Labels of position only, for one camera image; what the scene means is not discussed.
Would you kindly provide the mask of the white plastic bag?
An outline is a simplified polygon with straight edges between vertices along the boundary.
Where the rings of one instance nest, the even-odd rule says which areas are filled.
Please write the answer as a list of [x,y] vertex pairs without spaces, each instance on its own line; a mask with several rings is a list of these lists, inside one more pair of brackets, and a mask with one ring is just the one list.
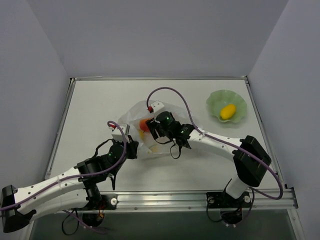
[[[190,124],[190,118],[185,108],[170,103],[162,102],[165,106],[163,111],[172,113],[174,119],[181,124]],[[140,120],[150,119],[155,115],[147,110],[146,101],[142,100],[133,105],[125,114],[123,114],[118,123],[129,125],[129,135],[134,141],[139,142],[137,156],[139,159],[158,158],[170,154],[171,143],[161,144],[169,139],[160,137],[154,140],[150,132],[144,132],[145,138],[141,140],[138,130],[140,130]]]

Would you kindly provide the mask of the yellow fake mango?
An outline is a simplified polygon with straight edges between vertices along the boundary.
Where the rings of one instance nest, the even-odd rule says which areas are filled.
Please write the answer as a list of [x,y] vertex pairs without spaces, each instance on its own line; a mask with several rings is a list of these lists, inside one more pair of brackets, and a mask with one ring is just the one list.
[[234,104],[228,104],[220,110],[220,118],[222,120],[228,120],[232,118],[237,111],[237,108]]

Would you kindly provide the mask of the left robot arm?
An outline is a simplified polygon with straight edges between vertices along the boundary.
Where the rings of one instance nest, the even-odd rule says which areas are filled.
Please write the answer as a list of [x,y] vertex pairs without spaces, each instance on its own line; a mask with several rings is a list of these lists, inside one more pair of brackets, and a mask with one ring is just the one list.
[[116,175],[127,159],[138,157],[139,143],[130,136],[126,142],[111,140],[108,153],[94,155],[75,167],[27,187],[7,185],[0,194],[0,217],[4,233],[12,233],[30,222],[68,209],[95,210],[103,201],[97,184]]

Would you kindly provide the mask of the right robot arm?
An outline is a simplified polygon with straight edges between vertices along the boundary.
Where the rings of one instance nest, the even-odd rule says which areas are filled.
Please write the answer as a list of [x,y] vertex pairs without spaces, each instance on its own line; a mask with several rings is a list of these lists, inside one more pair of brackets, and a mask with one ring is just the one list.
[[222,156],[234,163],[236,176],[227,184],[222,193],[223,203],[234,206],[249,187],[258,187],[267,169],[253,157],[242,150],[251,153],[267,166],[271,158],[262,145],[253,136],[245,138],[228,138],[219,136],[198,128],[192,124],[181,124],[173,114],[164,111],[146,121],[146,126],[156,140],[166,137],[178,145],[179,149],[197,149]]

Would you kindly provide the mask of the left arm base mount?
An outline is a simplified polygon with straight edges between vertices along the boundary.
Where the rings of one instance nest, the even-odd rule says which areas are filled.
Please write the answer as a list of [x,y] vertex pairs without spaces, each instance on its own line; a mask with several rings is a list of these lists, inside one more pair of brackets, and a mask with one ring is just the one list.
[[99,227],[105,219],[104,210],[115,210],[118,204],[118,196],[115,193],[102,194],[97,185],[86,190],[87,204],[80,210],[82,221],[90,227]]

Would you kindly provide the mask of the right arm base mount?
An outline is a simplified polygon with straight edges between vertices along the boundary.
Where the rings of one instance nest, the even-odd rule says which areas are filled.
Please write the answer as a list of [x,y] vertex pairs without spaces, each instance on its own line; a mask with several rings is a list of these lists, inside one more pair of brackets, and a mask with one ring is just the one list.
[[[251,213],[255,201],[255,193],[250,196],[248,191],[241,194],[239,198],[233,198],[226,193],[207,192],[206,193],[206,216],[213,223],[224,224],[227,228],[236,228]],[[213,219],[209,210],[219,210],[219,219]]]

